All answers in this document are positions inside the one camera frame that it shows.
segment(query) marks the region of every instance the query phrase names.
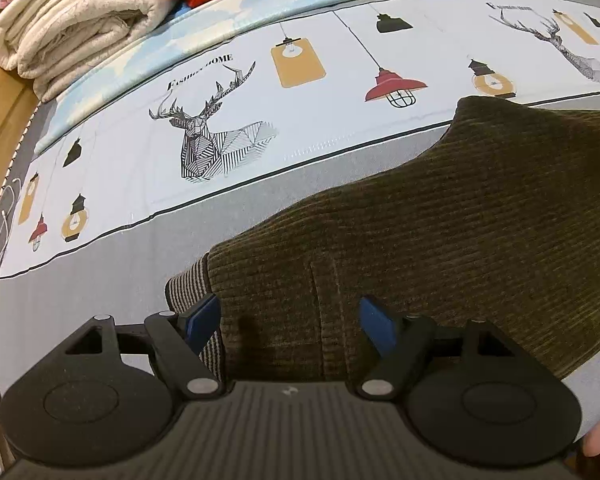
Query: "corduroy garment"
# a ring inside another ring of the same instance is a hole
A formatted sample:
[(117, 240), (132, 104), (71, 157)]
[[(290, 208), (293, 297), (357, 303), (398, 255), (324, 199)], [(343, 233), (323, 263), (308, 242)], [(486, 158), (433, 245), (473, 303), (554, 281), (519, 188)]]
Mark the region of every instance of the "corduroy garment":
[(228, 378), (358, 380), (378, 360), (363, 294), (451, 326), (488, 318), (563, 378), (600, 350), (600, 112), (463, 98), (417, 158), (197, 265), (222, 303)]

